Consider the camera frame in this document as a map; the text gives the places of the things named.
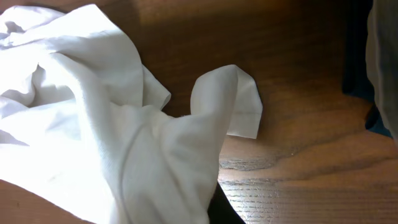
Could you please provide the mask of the white t-shirt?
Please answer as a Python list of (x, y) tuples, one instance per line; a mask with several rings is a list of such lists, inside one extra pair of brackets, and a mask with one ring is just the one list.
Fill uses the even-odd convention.
[(235, 65), (200, 76), (190, 114), (94, 4), (1, 14), (1, 179), (93, 223), (208, 223), (226, 135), (262, 103)]

